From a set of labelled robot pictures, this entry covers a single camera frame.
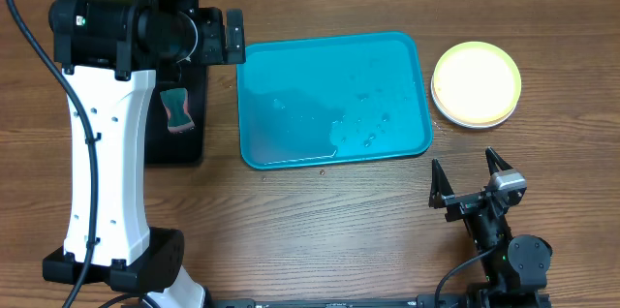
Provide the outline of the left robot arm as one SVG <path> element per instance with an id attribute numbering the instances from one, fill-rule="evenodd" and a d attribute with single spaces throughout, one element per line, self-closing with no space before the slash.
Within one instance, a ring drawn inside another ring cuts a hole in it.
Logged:
<path id="1" fill-rule="evenodd" d="M 45 257 L 49 282 L 105 283 L 147 307 L 207 307 L 181 231 L 148 225 L 146 164 L 203 145 L 206 72 L 245 60 L 243 15 L 199 0 L 55 0 L 54 59 L 73 89 L 71 220 Z"/>

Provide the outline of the yellow-green plate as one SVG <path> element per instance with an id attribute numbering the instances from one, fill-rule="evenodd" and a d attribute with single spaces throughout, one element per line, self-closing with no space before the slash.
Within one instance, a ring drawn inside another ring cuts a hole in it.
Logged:
<path id="1" fill-rule="evenodd" d="M 486 42 L 465 42 L 448 49 L 433 71 L 441 103 L 457 118 L 482 123 L 517 106 L 522 80 L 514 60 Z"/>

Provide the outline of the white plate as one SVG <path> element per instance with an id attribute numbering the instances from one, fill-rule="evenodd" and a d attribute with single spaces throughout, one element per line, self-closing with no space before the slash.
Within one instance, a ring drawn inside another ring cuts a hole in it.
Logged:
<path id="1" fill-rule="evenodd" d="M 507 121 L 517 109 L 517 106 L 514 106 L 510 111 L 508 111 L 506 114 L 503 114 L 497 119 L 485 121 L 482 123 L 474 123 L 471 120 L 457 118 L 455 115 L 451 114 L 447 110 L 447 108 L 441 103 L 439 96 L 437 95 L 437 91 L 435 90 L 435 85 L 434 85 L 434 78 L 431 79 L 429 88 L 430 88 L 430 94 L 431 94 L 433 103 L 435 107 L 437 108 L 437 110 L 440 111 L 446 117 L 446 119 L 449 120 L 450 122 L 458 126 L 468 128 L 468 129 L 486 130 L 486 129 L 500 126 L 505 121 Z"/>

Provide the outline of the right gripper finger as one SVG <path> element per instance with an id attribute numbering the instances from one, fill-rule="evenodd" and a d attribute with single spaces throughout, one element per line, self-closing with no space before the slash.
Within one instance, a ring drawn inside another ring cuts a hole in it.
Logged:
<path id="1" fill-rule="evenodd" d="M 455 197 L 455 194 L 438 159 L 432 160 L 431 169 L 428 206 L 435 209 L 444 208 Z"/>
<path id="2" fill-rule="evenodd" d="M 490 175 L 499 171 L 512 169 L 512 166 L 490 146 L 485 149 L 485 158 Z"/>

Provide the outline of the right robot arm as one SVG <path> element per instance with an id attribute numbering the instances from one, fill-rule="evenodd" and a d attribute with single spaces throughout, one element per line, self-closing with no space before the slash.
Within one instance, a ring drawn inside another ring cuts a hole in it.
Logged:
<path id="1" fill-rule="evenodd" d="M 506 214 L 519 205 L 527 190 L 525 177 L 491 147 L 485 149 L 490 174 L 480 191 L 457 196 L 437 159 L 431 163 L 429 206 L 444 208 L 448 222 L 461 220 L 474 240 L 477 255 L 458 265 L 438 284 L 435 307 L 549 307 L 547 295 L 539 291 L 547 285 L 552 247 L 534 235 L 512 235 Z M 449 278 L 471 264 L 480 262 L 486 281 L 470 284 L 464 296 L 452 303 L 442 296 Z"/>

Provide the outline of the green and pink sponge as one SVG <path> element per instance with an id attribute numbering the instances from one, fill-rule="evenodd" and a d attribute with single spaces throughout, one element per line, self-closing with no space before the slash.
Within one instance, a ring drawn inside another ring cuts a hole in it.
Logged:
<path id="1" fill-rule="evenodd" d="M 168 118 L 167 127 L 171 133 L 182 133 L 195 127 L 189 113 L 189 96 L 186 88 L 162 91 L 160 97 Z"/>

